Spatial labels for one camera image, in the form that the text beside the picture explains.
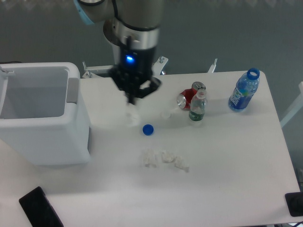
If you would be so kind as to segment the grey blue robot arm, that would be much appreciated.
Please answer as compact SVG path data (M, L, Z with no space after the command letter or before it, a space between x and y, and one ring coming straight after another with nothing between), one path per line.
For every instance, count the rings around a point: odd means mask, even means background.
M135 104L155 92L161 81L153 76L162 0L76 0L74 4L87 24L109 25L111 43L119 48L118 61L108 71L127 101Z

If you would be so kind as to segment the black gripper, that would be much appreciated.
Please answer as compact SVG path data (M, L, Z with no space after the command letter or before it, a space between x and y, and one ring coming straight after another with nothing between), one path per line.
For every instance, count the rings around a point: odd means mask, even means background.
M121 46L121 61L109 70L109 75L118 87L124 91L129 104L136 99L155 92L161 81L153 76L152 62L156 48L134 50Z

